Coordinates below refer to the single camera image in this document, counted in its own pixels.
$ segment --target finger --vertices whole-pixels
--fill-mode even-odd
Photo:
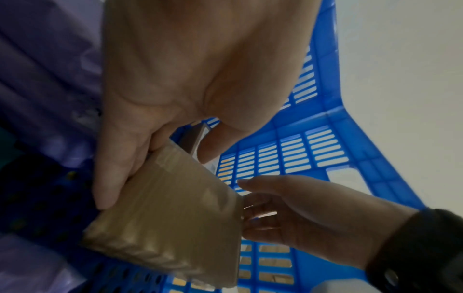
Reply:
[[[273,202],[269,201],[261,205],[251,206],[243,210],[244,219],[256,218],[271,212],[277,211]]]
[[[103,121],[95,156],[93,195],[99,209],[114,205],[136,159],[142,134]]]
[[[287,176],[256,176],[251,179],[239,179],[238,185],[243,190],[272,195],[283,195]]]
[[[240,139],[251,132],[241,131],[220,122],[201,141],[198,147],[198,160],[205,164],[217,158]]]
[[[143,165],[148,154],[148,147],[150,146],[150,139],[146,139],[145,143],[138,148],[136,152],[135,161],[133,163],[132,169],[130,170],[129,176],[134,175],[138,169]]]
[[[270,244],[284,244],[281,229],[255,230],[248,229],[243,231],[243,237],[254,242],[264,242]]]
[[[169,141],[169,137],[174,133],[174,131],[179,127],[177,124],[168,123],[163,125],[159,128],[158,131],[153,133],[151,136],[150,142],[150,151],[155,151],[162,147],[167,141]]]
[[[272,200],[272,195],[267,193],[252,192],[243,196],[243,207],[260,205]]]
[[[280,228],[280,223],[278,221],[278,217],[274,216],[267,216],[262,218],[255,218],[251,220],[247,220],[243,223],[243,230],[248,229],[276,229]]]

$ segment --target plastic crate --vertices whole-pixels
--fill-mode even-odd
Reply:
[[[374,196],[424,208],[343,107],[340,94],[334,0],[322,3],[300,79],[278,114],[261,130],[241,140],[220,159],[217,175],[241,194],[236,179],[265,174],[302,174],[330,180],[336,172],[358,174]],[[218,120],[206,121],[211,127]],[[178,140],[184,128],[173,136]],[[76,293],[205,293],[171,276],[110,259],[78,245],[97,210],[90,194],[92,166],[61,167],[42,155],[28,154],[0,172],[0,231],[54,249],[89,281]],[[244,272],[239,290],[250,293],[308,292],[329,279],[364,279],[364,272],[335,265],[295,249],[243,240]],[[260,258],[286,259],[290,267],[259,265]],[[293,284],[259,280],[260,273],[290,276]]]

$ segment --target beige surface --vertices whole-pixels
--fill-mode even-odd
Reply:
[[[154,152],[84,243],[216,288],[237,283],[242,198],[174,143]]]
[[[336,6],[348,112],[426,204],[463,215],[463,1]]]

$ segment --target fingernail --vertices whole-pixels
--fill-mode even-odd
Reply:
[[[238,183],[238,184],[246,184],[246,183],[248,183],[248,182],[249,182],[249,179],[238,179],[238,180],[236,181],[236,183]]]

